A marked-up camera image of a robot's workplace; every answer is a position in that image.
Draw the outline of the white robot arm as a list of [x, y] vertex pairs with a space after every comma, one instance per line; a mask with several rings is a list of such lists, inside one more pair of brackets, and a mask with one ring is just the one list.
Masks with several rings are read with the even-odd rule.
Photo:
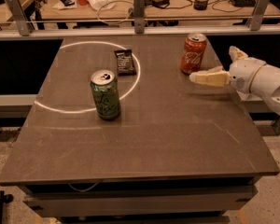
[[229, 54], [231, 65], [228, 71], [217, 66], [207, 71], [193, 72], [189, 80], [215, 87], [231, 85], [243, 94], [258, 96], [280, 116], [280, 68], [249, 57], [235, 46], [230, 46]]

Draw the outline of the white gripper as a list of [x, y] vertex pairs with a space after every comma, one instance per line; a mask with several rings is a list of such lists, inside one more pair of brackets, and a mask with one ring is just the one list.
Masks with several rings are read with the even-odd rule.
[[250, 93], [254, 76], [266, 62], [248, 57], [245, 52], [235, 46], [230, 46], [229, 55], [232, 61], [229, 72], [225, 71], [222, 66], [217, 66], [209, 70], [193, 72], [189, 75], [189, 80], [193, 83], [214, 87], [224, 87], [231, 82], [231, 86], [236, 90]]

